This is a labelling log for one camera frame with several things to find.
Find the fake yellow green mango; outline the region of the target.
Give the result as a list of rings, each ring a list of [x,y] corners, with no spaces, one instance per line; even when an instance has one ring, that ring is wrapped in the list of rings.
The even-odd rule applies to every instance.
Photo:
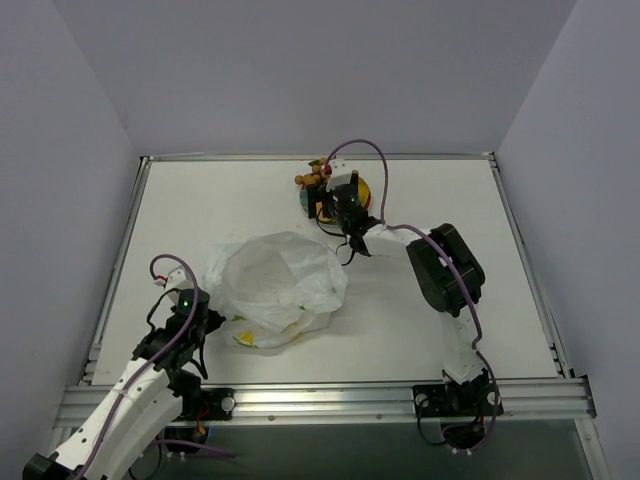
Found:
[[[370,209],[370,205],[372,201],[371,190],[367,182],[362,178],[358,180],[358,199],[360,201],[360,204],[366,210]]]

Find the fake longan fruit bunch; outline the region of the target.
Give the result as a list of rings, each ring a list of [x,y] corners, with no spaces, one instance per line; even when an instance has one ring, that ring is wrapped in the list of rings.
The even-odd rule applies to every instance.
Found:
[[[329,160],[325,157],[322,157],[317,160],[313,160],[308,163],[309,171],[296,175],[294,178],[294,183],[302,190],[324,185],[328,182],[332,170],[329,165]]]

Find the fake orange fruit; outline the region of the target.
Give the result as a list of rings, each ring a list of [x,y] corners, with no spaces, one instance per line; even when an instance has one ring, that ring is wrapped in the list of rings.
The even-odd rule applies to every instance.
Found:
[[[331,223],[333,221],[333,217],[327,208],[323,208],[319,211],[319,220],[324,223]]]

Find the white printed plastic bag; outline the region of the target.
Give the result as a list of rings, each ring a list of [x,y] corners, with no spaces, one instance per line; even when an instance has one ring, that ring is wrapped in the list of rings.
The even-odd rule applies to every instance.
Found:
[[[214,247],[201,287],[225,318],[225,341],[274,349],[329,326],[345,299],[348,277],[324,243],[278,232]]]

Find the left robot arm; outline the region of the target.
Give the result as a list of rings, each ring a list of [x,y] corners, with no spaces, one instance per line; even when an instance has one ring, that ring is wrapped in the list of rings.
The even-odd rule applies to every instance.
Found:
[[[24,479],[120,479],[156,436],[204,405],[202,380],[185,369],[222,317],[199,288],[175,289],[172,314],[140,341],[124,372],[84,423],[44,456],[36,454]]]

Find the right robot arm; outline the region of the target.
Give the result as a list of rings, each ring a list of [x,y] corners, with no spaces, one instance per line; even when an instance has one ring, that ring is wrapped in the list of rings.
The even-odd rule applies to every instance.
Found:
[[[458,230],[443,224],[425,231],[411,225],[388,225],[360,201],[360,177],[351,171],[336,178],[323,167],[299,175],[305,211],[321,225],[330,220],[353,257],[388,257],[410,263],[428,305],[440,314],[444,338],[444,400],[455,412],[469,411],[480,400],[474,382],[489,371],[478,345],[483,337],[476,305],[485,273]]]

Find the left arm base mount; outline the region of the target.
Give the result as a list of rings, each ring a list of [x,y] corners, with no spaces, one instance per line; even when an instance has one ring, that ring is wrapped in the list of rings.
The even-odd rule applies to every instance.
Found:
[[[196,454],[209,439],[211,422],[230,421],[235,408],[235,390],[232,388],[204,389],[186,406],[178,421],[186,426],[166,427],[160,434],[160,440],[168,452],[177,454]]]

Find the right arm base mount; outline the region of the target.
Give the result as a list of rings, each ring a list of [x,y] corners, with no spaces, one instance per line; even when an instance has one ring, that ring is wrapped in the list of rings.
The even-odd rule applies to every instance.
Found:
[[[435,447],[448,447],[453,454],[471,456],[493,433],[504,414],[493,382],[419,384],[412,387],[416,425],[423,440]],[[440,421],[440,438],[429,439],[422,421]]]

